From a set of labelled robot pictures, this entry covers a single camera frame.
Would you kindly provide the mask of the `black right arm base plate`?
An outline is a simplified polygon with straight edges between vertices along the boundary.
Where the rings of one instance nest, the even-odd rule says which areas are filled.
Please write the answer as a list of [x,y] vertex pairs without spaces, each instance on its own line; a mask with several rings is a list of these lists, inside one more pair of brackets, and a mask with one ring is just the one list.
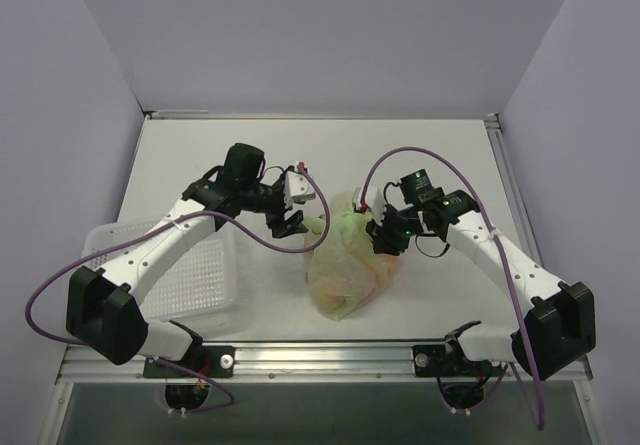
[[446,353],[442,344],[418,344],[412,346],[414,374],[419,378],[453,378],[483,375],[481,368],[471,362]]

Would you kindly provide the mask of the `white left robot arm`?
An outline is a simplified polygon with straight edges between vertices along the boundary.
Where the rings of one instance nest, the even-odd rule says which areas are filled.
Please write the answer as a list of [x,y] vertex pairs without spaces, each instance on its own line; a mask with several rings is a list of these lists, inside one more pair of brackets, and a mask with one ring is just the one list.
[[159,357],[180,376],[202,364],[201,338],[184,325],[147,319],[141,306],[185,254],[243,212],[264,216],[275,238],[305,232],[293,209],[315,196],[302,163],[262,181],[264,152],[236,143],[225,161],[188,185],[172,209],[137,246],[96,270],[81,266],[69,280],[66,330],[115,365],[136,355]]

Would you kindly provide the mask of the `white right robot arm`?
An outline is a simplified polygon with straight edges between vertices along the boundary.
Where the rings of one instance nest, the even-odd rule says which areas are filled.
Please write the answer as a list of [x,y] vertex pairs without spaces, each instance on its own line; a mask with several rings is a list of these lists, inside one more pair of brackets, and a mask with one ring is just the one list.
[[425,170],[397,185],[403,209],[376,187],[354,198],[355,210],[372,215],[366,232],[374,252],[398,256],[411,238],[437,238],[511,299],[519,321],[513,328],[471,321],[450,332],[443,350],[450,371],[465,374],[478,362],[512,362],[546,380],[595,348],[595,299],[584,283],[569,284],[536,263],[486,223],[469,193],[433,187]]

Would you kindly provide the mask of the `light green plastic bag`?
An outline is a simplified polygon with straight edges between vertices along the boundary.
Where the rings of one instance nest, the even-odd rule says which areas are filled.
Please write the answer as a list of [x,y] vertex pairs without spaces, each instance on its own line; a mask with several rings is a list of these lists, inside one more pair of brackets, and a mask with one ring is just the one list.
[[307,217],[304,244],[323,243],[304,255],[305,282],[311,301],[328,319],[340,321],[388,289],[400,268],[400,258],[376,254],[365,228],[371,218],[353,211],[352,194],[341,192],[329,201],[330,218]]

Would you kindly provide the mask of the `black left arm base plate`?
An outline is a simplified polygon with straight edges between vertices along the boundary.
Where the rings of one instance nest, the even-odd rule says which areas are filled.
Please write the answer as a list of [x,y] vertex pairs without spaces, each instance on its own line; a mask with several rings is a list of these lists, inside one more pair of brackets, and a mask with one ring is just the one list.
[[[202,345],[188,351],[177,365],[210,378],[231,378],[235,364],[236,348],[231,345]],[[192,375],[158,364],[150,358],[145,360],[143,377],[149,379],[191,378]]]

